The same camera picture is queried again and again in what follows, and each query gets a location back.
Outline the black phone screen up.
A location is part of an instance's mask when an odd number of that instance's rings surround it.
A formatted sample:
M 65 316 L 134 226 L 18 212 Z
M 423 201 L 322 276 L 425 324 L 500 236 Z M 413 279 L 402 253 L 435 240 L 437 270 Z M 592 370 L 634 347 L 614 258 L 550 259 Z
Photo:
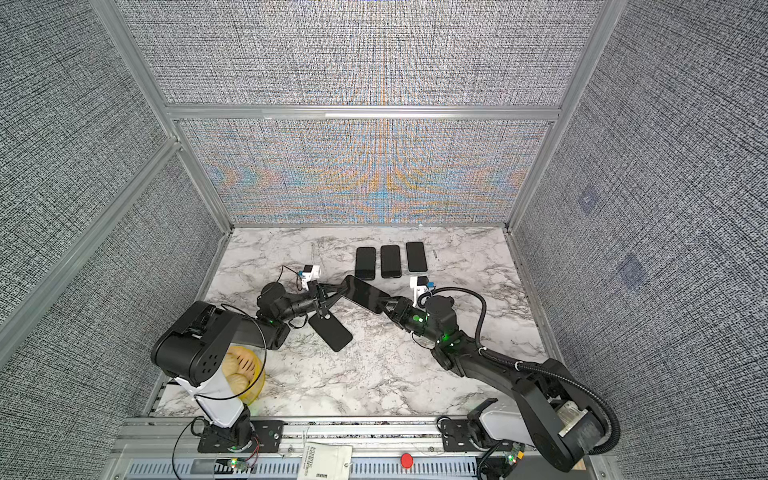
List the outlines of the black phone screen up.
M 428 271 L 425 245 L 423 242 L 407 242 L 406 257 L 409 272 L 425 273 Z

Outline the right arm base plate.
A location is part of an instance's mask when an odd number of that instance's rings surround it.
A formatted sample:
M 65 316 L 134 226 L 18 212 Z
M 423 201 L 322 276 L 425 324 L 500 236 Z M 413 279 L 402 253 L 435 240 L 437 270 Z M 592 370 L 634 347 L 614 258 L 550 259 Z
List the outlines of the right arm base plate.
M 441 435 L 443 450 L 449 453 L 480 452 L 470 436 L 467 419 L 440 417 L 436 426 Z

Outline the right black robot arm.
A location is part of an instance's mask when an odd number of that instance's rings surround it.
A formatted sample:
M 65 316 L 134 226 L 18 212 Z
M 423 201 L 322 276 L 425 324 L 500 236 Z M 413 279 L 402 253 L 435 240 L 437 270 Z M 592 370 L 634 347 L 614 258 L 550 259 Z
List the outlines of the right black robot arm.
M 555 468 L 567 472 L 583 457 L 617 445 L 615 412 L 561 362 L 526 362 L 488 349 L 460 329 L 450 297 L 424 294 L 415 303 L 391 297 L 379 305 L 398 327 L 431 341 L 431 354 L 443 369 L 510 397 L 527 432 L 516 441 L 536 447 Z

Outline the black phone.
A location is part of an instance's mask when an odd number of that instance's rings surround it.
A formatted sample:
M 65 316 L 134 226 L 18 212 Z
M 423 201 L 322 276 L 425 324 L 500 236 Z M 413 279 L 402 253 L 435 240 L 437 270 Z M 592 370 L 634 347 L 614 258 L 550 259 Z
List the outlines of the black phone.
M 402 276 L 401 250 L 398 245 L 383 245 L 380 248 L 381 277 L 384 279 Z
M 355 252 L 354 276 L 371 281 L 376 278 L 377 250 L 375 247 L 358 247 Z
M 390 298 L 389 294 L 352 275 L 344 278 L 343 285 L 345 288 L 343 296 L 346 299 L 375 314 L 384 312 L 384 305 Z

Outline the black case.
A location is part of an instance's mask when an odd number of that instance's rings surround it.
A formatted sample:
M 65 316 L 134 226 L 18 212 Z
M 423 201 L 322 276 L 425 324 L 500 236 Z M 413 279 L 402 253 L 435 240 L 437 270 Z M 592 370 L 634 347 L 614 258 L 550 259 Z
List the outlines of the black case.
M 318 312 L 308 323 L 334 352 L 343 350 L 353 339 L 352 333 L 332 313 Z

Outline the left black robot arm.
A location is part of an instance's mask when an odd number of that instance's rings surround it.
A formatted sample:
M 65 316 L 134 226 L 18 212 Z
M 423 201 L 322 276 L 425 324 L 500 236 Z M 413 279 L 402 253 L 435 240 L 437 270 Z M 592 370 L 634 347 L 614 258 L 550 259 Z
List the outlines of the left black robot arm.
M 265 376 L 268 353 L 284 344 L 291 321 L 323 320 L 327 300 L 312 280 L 297 293 L 278 281 L 267 284 L 253 315 L 197 301 L 160 336 L 151 361 L 198 403 L 209 425 L 233 430 L 246 423 L 245 397 Z

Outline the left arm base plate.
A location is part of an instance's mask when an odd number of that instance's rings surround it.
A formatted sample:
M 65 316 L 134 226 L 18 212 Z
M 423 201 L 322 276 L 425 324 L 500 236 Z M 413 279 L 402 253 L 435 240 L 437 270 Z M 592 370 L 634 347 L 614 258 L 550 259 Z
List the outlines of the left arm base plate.
M 229 428 L 206 423 L 198 434 L 198 453 L 277 453 L 285 423 L 279 420 L 244 421 Z

